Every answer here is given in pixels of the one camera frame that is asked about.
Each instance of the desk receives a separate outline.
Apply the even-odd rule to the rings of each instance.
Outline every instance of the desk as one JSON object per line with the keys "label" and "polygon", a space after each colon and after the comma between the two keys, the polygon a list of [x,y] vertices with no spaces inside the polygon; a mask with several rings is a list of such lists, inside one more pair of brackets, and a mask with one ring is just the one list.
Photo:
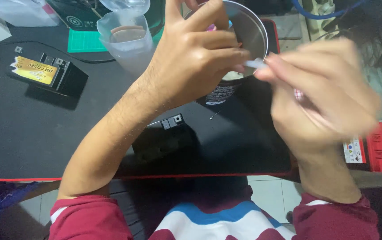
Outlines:
{"label": "desk", "polygon": [[[68,29],[65,26],[12,27],[10,30],[12,37],[7,41],[37,40],[66,51]],[[23,47],[24,56],[33,59],[39,59],[45,52],[72,61],[89,75],[76,107],[60,107],[62,102],[54,100],[56,96],[52,93],[28,89],[28,84],[6,75],[16,46]],[[77,56],[91,60],[112,58],[108,52]],[[2,45],[0,59],[0,181],[58,180],[83,137],[135,80],[117,62],[86,64],[38,43]],[[50,100],[52,104],[36,100],[30,97],[32,95]],[[191,102],[169,110],[155,121],[182,113],[196,133],[203,159],[199,164],[189,163],[189,167],[172,164],[162,172],[142,172],[133,162],[126,161],[128,165],[122,163],[118,176],[287,172],[289,152],[273,128],[270,105],[269,85],[249,79],[235,96],[219,106],[206,108]],[[133,156],[131,148],[127,156]]]}

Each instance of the red sleeve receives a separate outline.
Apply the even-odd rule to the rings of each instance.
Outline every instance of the red sleeve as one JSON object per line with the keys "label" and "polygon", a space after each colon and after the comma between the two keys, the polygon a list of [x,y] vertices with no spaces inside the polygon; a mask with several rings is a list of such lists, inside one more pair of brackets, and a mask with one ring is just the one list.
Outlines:
{"label": "red sleeve", "polygon": [[57,200],[49,240],[132,240],[117,200],[99,195]]}
{"label": "red sleeve", "polygon": [[354,204],[332,204],[302,194],[293,211],[292,240],[378,240],[377,215],[364,196]]}

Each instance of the blue cable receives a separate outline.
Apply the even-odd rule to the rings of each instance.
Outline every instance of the blue cable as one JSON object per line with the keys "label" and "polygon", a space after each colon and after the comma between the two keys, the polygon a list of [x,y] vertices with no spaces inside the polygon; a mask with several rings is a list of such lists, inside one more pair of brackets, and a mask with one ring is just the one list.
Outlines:
{"label": "blue cable", "polygon": [[298,0],[291,0],[291,1],[292,1],[293,5],[295,6],[296,10],[300,14],[304,15],[305,17],[307,17],[309,19],[322,20],[322,19],[328,19],[328,18],[334,18],[334,17],[340,16],[340,15],[344,14],[346,11],[349,11],[353,8],[358,7],[359,5],[364,3],[366,0],[360,0],[359,2],[354,3],[354,5],[352,5],[350,8],[348,8],[346,10],[337,11],[337,12],[327,14],[327,15],[314,15],[312,13],[305,11],[305,9],[299,4]]}

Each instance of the blue stripe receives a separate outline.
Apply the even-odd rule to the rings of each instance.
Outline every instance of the blue stripe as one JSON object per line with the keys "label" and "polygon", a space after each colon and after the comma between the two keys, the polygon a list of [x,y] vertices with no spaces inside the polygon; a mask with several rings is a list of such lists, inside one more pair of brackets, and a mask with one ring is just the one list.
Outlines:
{"label": "blue stripe", "polygon": [[180,211],[183,212],[193,223],[198,225],[207,225],[219,221],[236,222],[242,219],[251,210],[260,212],[260,208],[256,204],[249,201],[241,202],[231,209],[225,209],[214,214],[205,214],[192,203],[181,203],[172,208],[167,215],[174,211]]}
{"label": "blue stripe", "polygon": [[282,226],[281,223],[279,223],[277,220],[273,219],[273,218],[268,218],[268,221],[275,227],[275,228],[278,228],[280,226]]}

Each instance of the yellow label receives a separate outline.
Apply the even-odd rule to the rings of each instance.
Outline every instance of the yellow label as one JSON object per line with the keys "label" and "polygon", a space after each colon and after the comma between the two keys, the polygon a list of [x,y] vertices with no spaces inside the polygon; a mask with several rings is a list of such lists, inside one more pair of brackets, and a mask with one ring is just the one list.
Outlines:
{"label": "yellow label", "polygon": [[32,79],[44,84],[51,84],[57,68],[51,65],[40,63],[21,56],[15,57],[15,62],[10,66],[15,69],[13,73],[19,76]]}

